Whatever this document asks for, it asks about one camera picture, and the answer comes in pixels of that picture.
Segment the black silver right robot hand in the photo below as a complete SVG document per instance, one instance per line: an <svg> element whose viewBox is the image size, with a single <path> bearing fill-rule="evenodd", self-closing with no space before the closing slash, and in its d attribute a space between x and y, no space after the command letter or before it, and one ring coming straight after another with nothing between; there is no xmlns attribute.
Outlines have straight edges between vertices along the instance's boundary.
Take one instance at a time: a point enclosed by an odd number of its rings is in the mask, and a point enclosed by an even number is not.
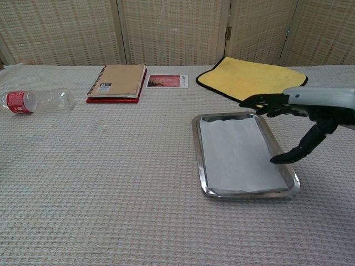
<svg viewBox="0 0 355 266"><path fill-rule="evenodd" d="M249 96L239 106L254 109L257 115L294 115L315 122L298 146L270 159L276 165L305 158L339 126L354 130L354 88L297 86L281 93Z"/></svg>

